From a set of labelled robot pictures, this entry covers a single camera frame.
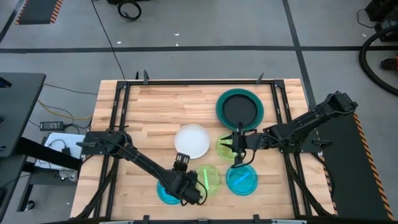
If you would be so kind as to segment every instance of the black mat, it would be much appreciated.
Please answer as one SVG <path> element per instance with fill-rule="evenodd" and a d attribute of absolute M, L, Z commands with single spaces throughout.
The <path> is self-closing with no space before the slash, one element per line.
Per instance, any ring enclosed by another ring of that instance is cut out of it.
<path fill-rule="evenodd" d="M 26 0 L 17 25 L 53 24 L 58 16 L 62 0 Z"/>
<path fill-rule="evenodd" d="M 349 115 L 317 128 L 320 139 L 333 141 L 323 153 L 335 183 L 336 210 L 339 217 L 388 220 L 391 209 L 375 177 L 377 172 L 369 161 L 358 123 L 354 115 Z"/>

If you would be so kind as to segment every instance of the teal plate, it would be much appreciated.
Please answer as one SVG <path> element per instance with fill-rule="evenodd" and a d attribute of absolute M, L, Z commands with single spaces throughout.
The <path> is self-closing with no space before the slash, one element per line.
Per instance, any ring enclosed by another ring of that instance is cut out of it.
<path fill-rule="evenodd" d="M 264 117 L 261 100 L 245 89 L 232 89 L 224 92 L 217 100 L 216 113 L 218 119 L 229 129 L 236 130 L 239 122 L 243 123 L 243 131 L 257 127 Z"/>

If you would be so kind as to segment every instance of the black table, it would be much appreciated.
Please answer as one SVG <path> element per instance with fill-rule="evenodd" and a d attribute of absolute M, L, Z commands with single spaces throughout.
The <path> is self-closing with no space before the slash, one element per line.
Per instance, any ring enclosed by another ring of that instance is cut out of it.
<path fill-rule="evenodd" d="M 26 162 L 27 156 L 41 159 L 63 167 L 79 170 L 81 160 L 61 152 L 49 149 L 41 144 L 23 138 L 30 114 L 42 90 L 45 75 L 39 73 L 0 73 L 0 77 L 12 83 L 10 88 L 0 88 L 0 221 L 22 171 L 34 174 L 38 168 L 32 162 Z M 18 210 L 22 210 L 27 201 L 21 200 Z"/>

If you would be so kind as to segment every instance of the blue plate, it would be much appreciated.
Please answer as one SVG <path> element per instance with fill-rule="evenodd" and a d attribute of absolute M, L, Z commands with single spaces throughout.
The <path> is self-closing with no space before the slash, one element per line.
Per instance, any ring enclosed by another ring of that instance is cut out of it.
<path fill-rule="evenodd" d="M 180 200 L 167 194 L 166 190 L 164 189 L 164 187 L 160 184 L 160 182 L 157 182 L 156 185 L 156 192 L 157 192 L 157 196 L 159 196 L 159 198 L 166 204 L 168 205 L 176 205 L 178 203 L 180 203 Z"/>
<path fill-rule="evenodd" d="M 226 173 L 226 184 L 234 194 L 247 196 L 253 193 L 258 185 L 258 176 L 252 166 L 229 168 Z"/>

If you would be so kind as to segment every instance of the metal frame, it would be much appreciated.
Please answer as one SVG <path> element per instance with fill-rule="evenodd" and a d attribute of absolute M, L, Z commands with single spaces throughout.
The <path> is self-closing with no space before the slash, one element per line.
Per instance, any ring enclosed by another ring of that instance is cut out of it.
<path fill-rule="evenodd" d="M 115 97 L 114 97 L 114 103 L 113 103 L 113 108 L 112 108 L 112 115 L 111 115 L 111 121 L 109 123 L 109 128 L 114 129 L 115 127 L 118 127 L 120 131 L 123 131 L 125 128 L 125 121 L 126 121 L 126 111 L 127 111 L 127 106 L 128 106 L 128 101 L 129 101 L 129 92 L 130 92 L 130 87 L 134 85 L 270 85 L 271 91 L 272 91 L 272 99 L 274 101 L 274 106 L 275 106 L 275 113 L 277 117 L 277 122 L 280 124 L 282 123 L 282 115 L 280 113 L 280 106 L 279 106 L 279 101 L 278 101 L 278 96 L 277 96 L 277 87 L 280 88 L 280 92 L 282 94 L 282 100 L 284 103 L 284 109 L 287 117 L 287 121 L 291 121 L 292 117 L 290 114 L 290 108 L 289 108 L 289 103 L 287 101 L 287 94 L 285 90 L 285 85 L 283 80 L 135 80 L 135 81 L 118 81 L 116 85 L 116 92 L 115 92 Z M 119 126 L 115 126 L 115 120 L 116 120 L 116 114 L 118 112 L 118 104 L 119 104 L 119 98 L 121 94 L 121 90 L 125 89 L 124 92 L 124 99 L 123 99 L 123 107 L 121 111 L 121 119 Z M 284 153 L 284 159 L 285 159 L 285 164 L 287 168 L 287 163 L 290 162 L 290 156 L 288 153 Z M 107 173 L 108 169 L 108 161 L 109 161 L 109 156 L 104 156 L 104 162 L 101 168 L 101 176 L 100 176 L 100 182 L 99 185 L 102 184 L 104 181 L 104 178 Z M 119 159 L 114 159 L 114 163 L 118 165 Z M 297 172 L 299 173 L 299 176 L 301 180 L 305 183 L 304 181 L 304 176 L 303 176 L 303 170 L 302 170 L 302 164 L 300 160 L 299 154 L 295 154 L 295 163 L 296 163 L 296 169 Z M 115 186 L 116 186 L 116 178 L 117 176 L 115 175 L 113 180 L 111 181 L 110 187 L 109 187 L 109 195 L 108 195 L 108 202 L 106 206 L 106 217 L 111 217 L 112 214 L 112 207 L 113 207 L 113 198 L 114 198 L 114 192 L 115 192 Z M 299 209 L 299 203 L 297 200 L 297 193 L 295 190 L 295 182 L 293 178 L 291 178 L 290 175 L 287 175 L 288 181 L 289 181 L 289 190 L 290 190 L 290 197 L 292 199 L 292 208 L 294 211 L 295 217 L 300 216 L 300 209 Z M 308 200 L 303 196 L 305 199 L 305 211 L 307 215 L 312 215 L 311 213 L 311 207 L 309 205 Z M 95 207 L 94 210 L 94 217 L 99 217 L 101 210 L 101 201 L 99 201 Z M 258 215 L 253 214 L 254 218 L 250 220 L 212 220 L 212 223 L 264 223 L 264 222 L 270 222 L 270 219 L 267 220 L 261 220 L 259 219 Z M 148 223 L 149 218 L 143 219 L 143 220 L 135 220 L 134 223 Z M 198 223 L 201 220 L 156 220 L 156 221 L 150 221 L 156 222 L 156 223 Z"/>

